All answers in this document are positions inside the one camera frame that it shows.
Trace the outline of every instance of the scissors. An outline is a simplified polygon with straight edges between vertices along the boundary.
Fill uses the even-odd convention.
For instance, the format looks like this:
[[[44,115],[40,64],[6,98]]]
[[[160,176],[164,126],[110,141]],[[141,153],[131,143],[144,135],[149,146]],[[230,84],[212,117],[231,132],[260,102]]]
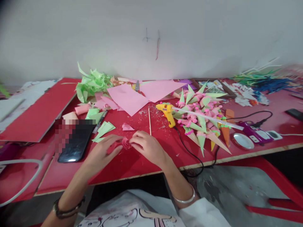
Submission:
[[[137,80],[137,83],[136,83],[136,86],[135,86],[135,91],[138,92],[139,94],[143,95],[144,97],[146,97],[145,94],[140,91],[140,85],[139,85],[138,80]]]

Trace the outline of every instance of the smartphone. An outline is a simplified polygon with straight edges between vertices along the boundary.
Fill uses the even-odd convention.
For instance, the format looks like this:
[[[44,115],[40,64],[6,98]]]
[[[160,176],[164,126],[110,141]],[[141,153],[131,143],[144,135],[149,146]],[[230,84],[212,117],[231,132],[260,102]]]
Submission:
[[[303,113],[301,111],[298,111],[297,109],[289,109],[285,112],[288,113],[290,116],[293,116],[294,118],[303,122]]]
[[[73,133],[69,136],[68,143],[62,149],[58,162],[77,162],[80,161],[89,143],[92,131],[96,124],[92,120],[77,120]]]

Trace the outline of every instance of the pen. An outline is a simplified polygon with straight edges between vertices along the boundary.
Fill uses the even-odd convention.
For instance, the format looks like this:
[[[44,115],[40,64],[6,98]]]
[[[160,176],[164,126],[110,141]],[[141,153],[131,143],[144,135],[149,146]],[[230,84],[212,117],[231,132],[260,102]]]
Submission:
[[[95,129],[94,129],[94,131],[93,131],[94,134],[97,133],[97,131],[98,131],[98,129],[99,129],[99,127],[100,127],[100,125],[101,125],[101,123],[102,123],[102,121],[103,121],[105,115],[107,114],[107,112],[108,112],[108,110],[104,111],[104,114],[102,115],[102,117],[101,117],[99,123],[97,124],[97,126],[95,127]]]

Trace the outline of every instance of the bracelet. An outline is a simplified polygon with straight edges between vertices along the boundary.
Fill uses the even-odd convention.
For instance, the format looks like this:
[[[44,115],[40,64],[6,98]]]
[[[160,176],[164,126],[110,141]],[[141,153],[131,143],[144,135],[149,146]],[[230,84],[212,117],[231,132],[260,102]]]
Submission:
[[[195,192],[195,189],[193,188],[193,186],[190,184],[190,186],[192,187],[192,189],[193,189],[193,196],[189,199],[189,200],[186,200],[186,201],[183,201],[183,200],[178,200],[178,199],[176,199],[174,196],[173,196],[173,198],[176,200],[176,201],[178,201],[179,203],[190,203],[190,202],[192,202],[193,201],[193,199],[195,198],[195,194],[196,194],[196,192]]]
[[[85,196],[83,196],[83,199],[80,201],[80,203],[78,203],[78,205],[75,208],[70,209],[68,211],[60,211],[59,207],[58,207],[60,198],[54,202],[54,206],[53,206],[53,212],[56,213],[56,216],[59,219],[70,218],[70,217],[76,215],[79,212],[79,208],[82,206],[82,204],[85,201]]]

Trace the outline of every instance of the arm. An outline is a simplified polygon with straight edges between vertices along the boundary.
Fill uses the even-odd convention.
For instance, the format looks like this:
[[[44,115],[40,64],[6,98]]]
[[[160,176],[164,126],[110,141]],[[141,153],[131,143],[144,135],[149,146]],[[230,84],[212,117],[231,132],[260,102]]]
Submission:
[[[58,208],[60,211],[68,211],[76,207],[82,200],[84,193],[88,187],[88,181],[94,175],[99,173],[122,149],[118,146],[110,154],[107,154],[107,149],[116,141],[121,140],[122,137],[110,135],[99,142],[93,150],[89,153],[80,169],[74,175],[72,181],[61,196]],[[51,211],[42,227],[59,226],[69,227],[74,226],[77,215],[70,218],[59,219],[56,214]]]
[[[187,180],[179,172],[173,160],[163,150],[156,138],[150,136],[144,131],[137,131],[129,141],[131,145],[141,154],[143,154],[150,162],[154,163],[163,170],[167,179],[169,188],[178,200],[186,201],[193,196],[193,189]],[[190,203],[180,203],[175,200],[179,209],[186,208],[199,199],[195,194],[195,198]]]

